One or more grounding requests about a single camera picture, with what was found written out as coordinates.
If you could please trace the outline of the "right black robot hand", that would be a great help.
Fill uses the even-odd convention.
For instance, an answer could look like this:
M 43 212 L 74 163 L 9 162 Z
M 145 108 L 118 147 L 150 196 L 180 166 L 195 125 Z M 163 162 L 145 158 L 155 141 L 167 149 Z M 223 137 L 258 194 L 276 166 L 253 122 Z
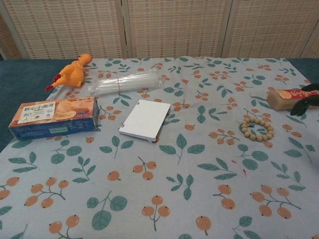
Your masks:
M 305 92 L 310 92 L 310 91 L 318 91 L 319 90 L 319 85 L 318 84 L 309 84 L 307 86 L 304 86 L 301 88 L 302 91 Z M 318 95 L 313 95 L 313 96 L 308 96 L 306 98 L 303 98 L 295 103 L 293 106 L 290 115 L 291 116 L 301 116 L 303 115 L 309 106 L 314 106 L 318 107 L 319 106 L 319 96 Z

